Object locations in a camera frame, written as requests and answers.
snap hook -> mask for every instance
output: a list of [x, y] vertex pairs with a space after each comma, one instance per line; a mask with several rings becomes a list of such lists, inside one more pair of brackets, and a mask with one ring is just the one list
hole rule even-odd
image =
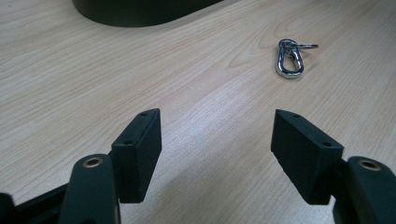
[[[299, 49], [316, 49], [318, 45], [313, 44], [297, 44], [291, 39], [282, 39], [279, 41], [279, 54], [277, 57], [276, 71], [282, 77], [287, 79], [295, 79], [300, 76], [304, 71], [303, 59], [300, 56]], [[285, 61], [285, 55], [288, 54], [294, 62], [295, 69], [290, 71], [285, 68], [283, 62]]]

black base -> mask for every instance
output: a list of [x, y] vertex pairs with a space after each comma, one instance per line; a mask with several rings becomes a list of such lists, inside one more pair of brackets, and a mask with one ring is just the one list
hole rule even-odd
[[73, 0], [88, 19], [107, 25], [142, 27], [166, 23], [222, 0]]

metal ring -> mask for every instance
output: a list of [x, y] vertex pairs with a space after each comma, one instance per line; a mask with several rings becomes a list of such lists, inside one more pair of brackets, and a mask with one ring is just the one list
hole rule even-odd
[[103, 162], [103, 159], [100, 157], [90, 158], [84, 161], [82, 165], [86, 168], [93, 168], [100, 165]]
[[371, 171], [381, 170], [381, 167], [373, 161], [360, 160], [358, 161], [358, 164], [367, 170], [371, 170]]

wooden table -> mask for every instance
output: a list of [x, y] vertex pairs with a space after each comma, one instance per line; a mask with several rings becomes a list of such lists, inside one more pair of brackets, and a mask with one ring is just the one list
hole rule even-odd
[[[302, 77], [276, 73], [282, 38], [319, 44]], [[0, 191], [15, 203], [108, 153], [162, 111], [163, 152], [123, 223], [333, 223], [270, 150], [275, 110], [298, 113], [396, 171], [396, 1], [225, 1], [177, 21], [111, 27], [71, 0], [0, 4]]]

black object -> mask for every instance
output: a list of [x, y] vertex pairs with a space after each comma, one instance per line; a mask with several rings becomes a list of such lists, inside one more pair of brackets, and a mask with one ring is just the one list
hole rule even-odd
[[140, 113], [112, 145], [109, 155], [76, 162], [70, 182], [14, 205], [0, 193], [2, 224], [118, 224], [121, 203], [141, 203], [162, 150], [159, 109]]
[[173, 21], [222, 0], [73, 0], [85, 17], [107, 25], [151, 26]]
[[309, 204], [336, 199], [335, 223], [396, 223], [396, 177], [364, 157], [341, 159], [343, 147], [300, 115], [277, 110], [271, 150]]

